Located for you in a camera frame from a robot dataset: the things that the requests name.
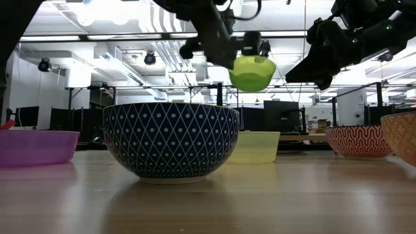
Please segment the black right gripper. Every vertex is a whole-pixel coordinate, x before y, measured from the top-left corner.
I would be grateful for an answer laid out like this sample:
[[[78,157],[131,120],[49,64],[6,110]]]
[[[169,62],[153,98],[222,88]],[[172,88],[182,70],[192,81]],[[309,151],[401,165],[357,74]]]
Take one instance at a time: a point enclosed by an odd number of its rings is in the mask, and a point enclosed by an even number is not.
[[[285,80],[315,82],[320,90],[328,89],[341,64],[361,62],[362,32],[363,28],[342,29],[335,21],[316,19],[307,30],[307,42],[311,45],[307,57],[285,75]]]

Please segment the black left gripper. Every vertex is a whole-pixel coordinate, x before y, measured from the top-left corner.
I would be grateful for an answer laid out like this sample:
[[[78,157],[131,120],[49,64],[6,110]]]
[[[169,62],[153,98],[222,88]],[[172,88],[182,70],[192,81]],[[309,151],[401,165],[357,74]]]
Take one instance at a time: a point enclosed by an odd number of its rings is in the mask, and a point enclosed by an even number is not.
[[[238,43],[231,37],[235,23],[234,12],[229,7],[219,11],[214,3],[192,3],[184,13],[185,19],[191,22],[198,35],[186,39],[181,46],[179,54],[183,59],[191,59],[195,52],[202,51],[207,62],[229,64],[227,68],[233,70],[242,55],[259,54],[259,31],[244,33],[242,54],[237,53]]]

